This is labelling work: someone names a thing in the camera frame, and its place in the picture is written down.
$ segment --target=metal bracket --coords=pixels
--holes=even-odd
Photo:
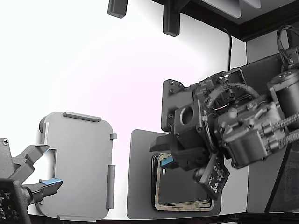
[[[163,12],[163,33],[179,35],[180,12],[190,0],[166,0]]]
[[[12,157],[8,140],[0,140],[3,141],[3,145],[0,145],[0,178],[15,179],[20,184],[34,172],[34,163],[50,149],[47,145],[31,145],[18,156]]]
[[[128,0],[109,0],[108,14],[123,18],[127,13]]]

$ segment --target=screw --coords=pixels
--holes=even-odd
[[[247,110],[250,110],[252,107],[253,107],[253,105],[250,103],[250,104],[247,104]]]
[[[3,140],[3,144],[4,144],[5,146],[8,146],[8,144],[9,144],[8,139],[4,139],[4,140]]]

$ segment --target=black cable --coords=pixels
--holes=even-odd
[[[231,58],[232,58],[232,47],[233,47],[233,38],[232,35],[228,32],[227,29],[221,27],[228,35],[229,37],[229,48],[228,48],[228,71],[230,71],[231,67]]]
[[[288,136],[283,137],[278,140],[278,146],[281,148],[282,146],[286,146],[292,142],[299,140],[299,130],[291,132]],[[266,150],[270,150],[270,145],[266,145]]]
[[[281,120],[281,121],[273,124],[271,126],[271,129],[274,132],[274,131],[276,131],[278,129],[287,127],[290,124],[297,122],[298,120],[299,120],[299,113],[296,113],[296,114],[294,114],[294,115],[292,115],[292,116],[290,116],[290,117],[288,117],[286,119],[283,119],[283,120]],[[265,132],[263,130],[260,130],[260,135],[261,135],[261,137],[264,137],[265,136]]]
[[[296,34],[299,37],[299,32],[295,29],[295,27],[290,26],[290,25],[283,25],[281,26],[276,33],[276,42],[277,42],[277,47],[281,56],[281,59],[283,61],[283,67],[282,67],[282,71],[285,68],[292,68],[292,66],[294,65],[294,61],[291,59],[291,57],[287,54],[286,50],[284,49],[282,42],[281,42],[281,35],[282,32],[284,30],[290,30],[292,31],[294,34]]]
[[[228,83],[225,85],[220,85],[216,89],[214,89],[210,95],[206,98],[204,104],[210,110],[213,107],[215,100],[220,96],[220,94],[224,93],[225,90],[230,89],[243,89],[248,94],[250,94],[253,98],[259,98],[260,95],[250,86],[242,84],[242,83]]]

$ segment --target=gray panel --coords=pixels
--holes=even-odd
[[[216,12],[217,14],[233,21],[236,24],[242,24],[246,21],[249,21],[251,19],[254,19],[260,15],[263,15],[267,12],[270,12],[274,9],[277,9],[279,7],[282,7],[284,5],[287,5],[295,0],[261,0],[261,7],[257,8],[256,6],[259,6],[258,2],[255,0],[240,0],[240,9],[241,9],[241,17],[240,18],[234,18],[227,13],[209,5],[201,0],[193,0],[197,2],[198,4],[208,8],[211,11]]]
[[[42,139],[56,149],[54,177],[62,179],[63,185],[57,194],[36,207],[44,215],[61,220],[104,218],[108,213],[107,181],[113,184],[108,177],[112,160],[111,126],[96,117],[60,112],[51,113],[42,122]],[[114,168],[110,168],[113,178]]]
[[[285,149],[249,166],[247,212],[265,211],[284,155]]]
[[[276,43],[276,33],[277,31],[273,31],[246,43],[247,63],[252,63],[279,53]],[[282,33],[281,42],[285,49],[289,48],[286,31]]]
[[[157,211],[153,208],[151,204],[151,157],[157,152],[150,152],[150,144],[161,135],[164,134],[143,130],[132,132],[127,216],[130,219],[169,219],[218,215],[221,207],[220,199],[215,202],[210,212]]]

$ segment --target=white wall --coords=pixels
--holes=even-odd
[[[277,31],[265,34],[246,43],[247,62],[252,63],[265,57],[279,53],[276,41]],[[286,31],[282,32],[281,43],[285,49],[289,48]]]
[[[0,137],[9,138],[16,156],[39,143],[38,124],[51,112],[102,117],[119,136],[107,218],[125,219],[131,132],[161,131],[164,80],[188,86],[225,70],[228,37],[186,15],[178,37],[165,35],[163,7],[150,0],[129,0],[123,19],[109,16],[107,6],[108,0],[0,1]],[[234,38],[232,67],[244,64],[245,43]],[[51,178],[49,163],[40,159],[26,183]]]

